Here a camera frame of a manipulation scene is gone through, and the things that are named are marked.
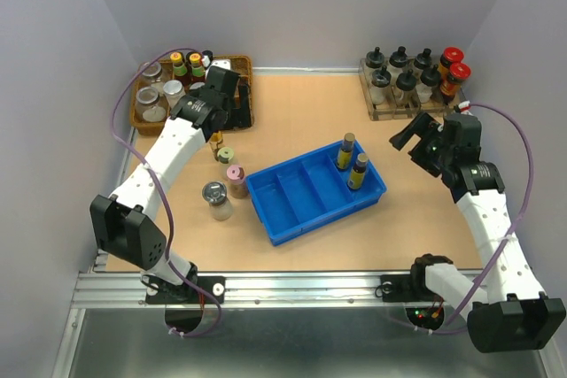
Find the yellow label bottle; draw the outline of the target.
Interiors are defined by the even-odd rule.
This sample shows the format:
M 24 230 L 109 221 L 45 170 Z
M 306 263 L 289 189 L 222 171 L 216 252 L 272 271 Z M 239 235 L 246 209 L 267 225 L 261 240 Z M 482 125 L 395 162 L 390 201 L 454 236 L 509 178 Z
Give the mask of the yellow label bottle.
M 353 147 L 355 143 L 354 133 L 346 133 L 338 149 L 338 154 L 336 158 L 336 167 L 339 170 L 346 170 L 351 162 L 353 156 Z
M 362 187 L 367 168 L 368 168 L 369 158 L 362 152 L 356 157 L 356 160 L 351 168 L 349 178 L 347 180 L 347 187 L 350 190 L 358 190 Z

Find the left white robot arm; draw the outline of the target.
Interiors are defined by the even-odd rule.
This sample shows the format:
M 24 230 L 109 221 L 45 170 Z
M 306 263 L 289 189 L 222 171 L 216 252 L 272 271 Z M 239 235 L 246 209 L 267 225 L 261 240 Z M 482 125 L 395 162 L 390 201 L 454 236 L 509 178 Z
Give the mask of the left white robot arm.
M 148 153 L 138 156 L 135 171 L 111 195 L 96 196 L 89 212 L 97 247 L 167 283 L 176 301 L 191 300 L 197 291 L 196 268 L 175 254 L 173 237 L 154 223 L 158 209 L 173 214 L 166 193 L 191 157 L 229 120 L 239 73 L 211 66 L 205 84 L 175 105 Z

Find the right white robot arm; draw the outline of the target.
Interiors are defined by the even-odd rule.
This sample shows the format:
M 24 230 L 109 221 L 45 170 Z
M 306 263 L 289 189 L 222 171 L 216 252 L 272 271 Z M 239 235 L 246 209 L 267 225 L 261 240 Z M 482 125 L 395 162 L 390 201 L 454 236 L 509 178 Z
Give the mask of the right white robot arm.
M 483 262 L 482 272 L 470 280 L 449 258 L 425 254 L 411 266 L 403 288 L 409 300 L 438 296 L 453 306 L 480 352 L 537 351 L 559 329 L 566 308 L 547 295 L 528 265 L 501 174 L 480 157 L 481 135 L 473 115 L 456 112 L 438 122 L 420 112 L 391 138 L 401 150 L 412 136 L 419 137 L 409 156 L 450 190 Z

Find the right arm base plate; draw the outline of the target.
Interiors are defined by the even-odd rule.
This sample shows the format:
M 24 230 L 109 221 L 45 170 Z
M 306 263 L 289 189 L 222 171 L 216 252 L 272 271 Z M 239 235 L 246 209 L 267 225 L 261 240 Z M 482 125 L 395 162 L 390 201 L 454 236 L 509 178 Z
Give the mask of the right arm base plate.
M 439 296 L 427 289 L 424 279 L 411 274 L 381 274 L 375 296 L 386 303 L 433 302 Z

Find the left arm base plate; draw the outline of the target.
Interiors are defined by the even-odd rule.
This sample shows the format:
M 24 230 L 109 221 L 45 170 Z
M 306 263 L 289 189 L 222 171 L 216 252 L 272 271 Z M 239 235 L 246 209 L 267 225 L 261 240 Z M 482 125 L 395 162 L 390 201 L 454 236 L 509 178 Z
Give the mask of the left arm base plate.
M 146 289 L 145 303 L 148 305 L 196 305 L 201 301 L 201 295 L 185 284 L 176 286 L 151 274 L 143 274 L 141 283 Z M 224 276 L 200 275 L 197 285 L 210 293 L 220 304 L 224 303 Z

